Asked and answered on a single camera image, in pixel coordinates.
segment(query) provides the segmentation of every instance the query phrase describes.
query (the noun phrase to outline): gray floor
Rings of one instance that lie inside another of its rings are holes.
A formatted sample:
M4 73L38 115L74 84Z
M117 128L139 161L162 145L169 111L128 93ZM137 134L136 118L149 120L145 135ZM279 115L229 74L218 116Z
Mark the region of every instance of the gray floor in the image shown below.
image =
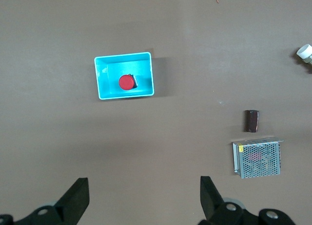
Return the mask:
M88 177L79 224L196 225L199 178L310 224L311 0L0 0L0 213ZM155 95L98 99L96 56L151 51ZM242 132L243 111L259 132ZM241 179L231 141L277 136L278 176Z

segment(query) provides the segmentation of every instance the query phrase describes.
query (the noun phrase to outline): clear bottle with white cap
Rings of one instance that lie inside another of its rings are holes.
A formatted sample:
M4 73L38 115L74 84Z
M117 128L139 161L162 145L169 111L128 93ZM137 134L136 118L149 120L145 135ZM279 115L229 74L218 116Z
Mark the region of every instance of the clear bottle with white cap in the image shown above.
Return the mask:
M302 46L301 48L299 48L299 50L297 51L297 55L301 57L301 59L305 63L309 63L312 65L312 46L311 45L306 44Z

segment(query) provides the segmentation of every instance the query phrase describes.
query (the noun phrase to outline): white bottle cap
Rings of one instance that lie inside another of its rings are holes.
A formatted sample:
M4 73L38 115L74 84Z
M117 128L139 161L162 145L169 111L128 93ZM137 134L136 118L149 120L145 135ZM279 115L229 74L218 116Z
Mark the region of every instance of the white bottle cap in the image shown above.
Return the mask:
M309 44L306 44L302 46L298 51L297 55L301 57L302 59L308 58L312 55L312 46Z

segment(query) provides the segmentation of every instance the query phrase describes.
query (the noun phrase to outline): metal mesh grille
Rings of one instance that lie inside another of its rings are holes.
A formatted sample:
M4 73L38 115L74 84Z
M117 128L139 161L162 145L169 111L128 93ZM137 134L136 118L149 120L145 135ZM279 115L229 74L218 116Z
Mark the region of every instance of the metal mesh grille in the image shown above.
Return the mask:
M279 174L279 144L245 145L242 160L244 178Z

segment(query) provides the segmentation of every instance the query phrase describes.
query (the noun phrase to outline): red cap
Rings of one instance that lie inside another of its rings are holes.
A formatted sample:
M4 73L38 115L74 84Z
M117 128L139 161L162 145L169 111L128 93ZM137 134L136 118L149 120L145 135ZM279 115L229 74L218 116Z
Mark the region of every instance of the red cap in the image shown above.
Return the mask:
M119 86L123 90L131 90L135 86L135 80L131 75L123 75L119 79Z

